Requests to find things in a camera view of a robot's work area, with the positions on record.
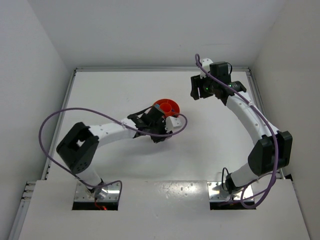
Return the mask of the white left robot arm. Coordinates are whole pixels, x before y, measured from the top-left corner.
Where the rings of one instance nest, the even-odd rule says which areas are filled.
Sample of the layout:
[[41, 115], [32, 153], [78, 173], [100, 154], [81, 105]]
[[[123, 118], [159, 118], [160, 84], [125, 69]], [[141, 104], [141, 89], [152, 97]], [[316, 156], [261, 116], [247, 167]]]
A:
[[119, 121], [120, 124], [111, 122], [88, 126], [78, 122], [58, 144], [56, 152], [71, 173], [89, 184], [88, 191], [94, 193], [96, 186], [104, 184], [91, 167], [97, 149], [116, 141], [144, 136], [145, 133], [156, 134], [150, 137], [154, 143], [163, 142], [166, 139], [163, 135], [173, 132], [167, 127], [166, 118], [162, 110], [152, 106], [148, 112], [128, 115]]

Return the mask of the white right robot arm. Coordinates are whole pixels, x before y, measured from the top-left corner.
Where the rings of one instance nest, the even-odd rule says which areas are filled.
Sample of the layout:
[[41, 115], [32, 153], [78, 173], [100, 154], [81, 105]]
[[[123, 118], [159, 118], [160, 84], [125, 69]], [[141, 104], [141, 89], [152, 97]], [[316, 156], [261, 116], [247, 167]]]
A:
[[234, 193], [258, 177], [286, 167], [290, 162], [292, 135], [264, 118], [245, 86], [232, 81], [232, 66], [228, 62], [214, 63], [209, 58], [199, 60], [197, 66], [201, 71], [191, 77], [191, 97], [199, 100], [215, 96], [221, 100], [237, 116], [254, 145], [247, 163], [226, 176], [226, 190]]

